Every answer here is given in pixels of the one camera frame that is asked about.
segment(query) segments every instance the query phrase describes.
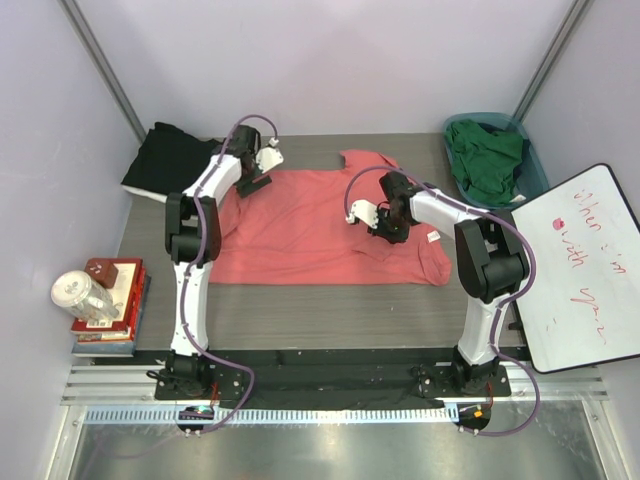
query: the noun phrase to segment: folded garment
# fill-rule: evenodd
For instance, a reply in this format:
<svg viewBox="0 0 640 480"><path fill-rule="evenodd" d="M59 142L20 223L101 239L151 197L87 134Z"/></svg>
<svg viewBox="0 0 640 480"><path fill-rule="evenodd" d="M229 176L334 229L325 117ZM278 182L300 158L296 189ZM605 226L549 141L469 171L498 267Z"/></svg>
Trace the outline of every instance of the folded garment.
<svg viewBox="0 0 640 480"><path fill-rule="evenodd" d="M122 180L125 190L164 202L193 185L221 143L203 142L173 125L156 122Z"/></svg>
<svg viewBox="0 0 640 480"><path fill-rule="evenodd" d="M268 188L241 199L230 190L220 211L222 251L211 282L264 285L389 284L444 285L451 262L435 229L411 227L406 243L391 245L367 233L365 225L345 221L347 184L365 167L386 164L379 153L342 152L345 168L335 171L280 170ZM371 172L355 183L350 201L382 202Z"/></svg>
<svg viewBox="0 0 640 480"><path fill-rule="evenodd" d="M522 163L523 138L517 132L487 132L473 120L453 122L445 132L451 147L451 173L475 200L491 206L514 198L514 169Z"/></svg>

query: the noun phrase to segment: laundry basket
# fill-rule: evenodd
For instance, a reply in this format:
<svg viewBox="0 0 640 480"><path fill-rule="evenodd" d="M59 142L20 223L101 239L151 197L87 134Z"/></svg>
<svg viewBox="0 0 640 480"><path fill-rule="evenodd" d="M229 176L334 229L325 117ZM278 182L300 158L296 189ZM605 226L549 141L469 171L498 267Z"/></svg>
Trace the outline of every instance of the laundry basket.
<svg viewBox="0 0 640 480"><path fill-rule="evenodd" d="M443 132L447 131L447 128L449 127L449 125L451 125L451 123L458 122L460 120L473 120L474 122L479 123L482 127L488 126L505 131L514 131L522 135L522 138L524 138L525 141L525 145L528 145L528 148L523 149L524 154L522 157L522 164L518 167L517 177L515 179L516 187L514 189L513 195L516 196L518 194L521 194L524 195L527 200L531 200L532 198L542 195L544 192L549 190L549 182L547 181L547 176L544 174L544 170L540 165L538 155L533 148L533 144L529 140L529 135L527 135L526 130L520 122L515 120L510 115L505 115L504 113L463 113L460 115L454 115L453 117L449 118L444 123ZM449 163L453 164L451 146L446 139L444 143L447 149L447 157L449 158ZM460 193L462 194L464 199L469 204L476 207L486 208L489 210L494 210L496 208L512 209L522 204L522 202L514 202L512 204L509 204L508 206L486 205L471 198L457 180L456 184L458 185L458 190L460 190Z"/></svg>

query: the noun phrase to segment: green cloth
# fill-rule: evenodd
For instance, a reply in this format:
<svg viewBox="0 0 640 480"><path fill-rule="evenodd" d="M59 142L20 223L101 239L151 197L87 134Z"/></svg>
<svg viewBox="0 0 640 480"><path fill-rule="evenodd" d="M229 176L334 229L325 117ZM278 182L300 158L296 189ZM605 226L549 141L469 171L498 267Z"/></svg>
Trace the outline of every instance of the green cloth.
<svg viewBox="0 0 640 480"><path fill-rule="evenodd" d="M473 120L453 122L444 134L451 152L451 173L474 200L491 206L514 197L513 169L522 163L522 135L488 133Z"/></svg>

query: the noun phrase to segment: coral fabric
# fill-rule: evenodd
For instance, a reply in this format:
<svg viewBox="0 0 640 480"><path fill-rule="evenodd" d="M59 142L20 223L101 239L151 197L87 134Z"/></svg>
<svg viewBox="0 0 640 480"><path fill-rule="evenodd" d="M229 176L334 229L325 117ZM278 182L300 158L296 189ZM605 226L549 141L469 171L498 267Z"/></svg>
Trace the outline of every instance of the coral fabric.
<svg viewBox="0 0 640 480"><path fill-rule="evenodd" d="M260 285L427 283L449 281L451 262L440 241L429 242L430 225L411 227L405 243L391 245L345 221L347 184L363 168L395 160L379 153L342 152L345 168L279 170L272 184L247 198L235 190L220 210L222 251L210 281ZM384 171L358 179L349 202L382 202Z"/></svg>

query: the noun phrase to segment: gray floor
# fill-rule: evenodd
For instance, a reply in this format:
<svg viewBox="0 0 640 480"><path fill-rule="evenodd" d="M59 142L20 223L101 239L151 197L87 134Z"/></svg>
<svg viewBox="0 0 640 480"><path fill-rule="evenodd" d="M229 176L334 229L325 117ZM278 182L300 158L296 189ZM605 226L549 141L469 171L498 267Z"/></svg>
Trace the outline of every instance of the gray floor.
<svg viewBox="0 0 640 480"><path fill-rule="evenodd" d="M530 404L494 405L489 428L513 428ZM72 479L604 480L581 402L543 403L536 422L505 438L474 438L441 424L224 428L202 438L172 425L85 426Z"/></svg>
<svg viewBox="0 0 640 480"><path fill-rule="evenodd" d="M340 150L378 151L457 196L441 135L295 136L281 137L280 146L287 169L332 170L343 166ZM453 242L444 238L443 247L455 271ZM119 255L142 257L153 277L138 348L165 350L176 293L163 204L135 198ZM445 287L211 285L207 332L212 348L226 349L450 347L462 334L466 307L455 273ZM505 331L500 344L522 341Z"/></svg>

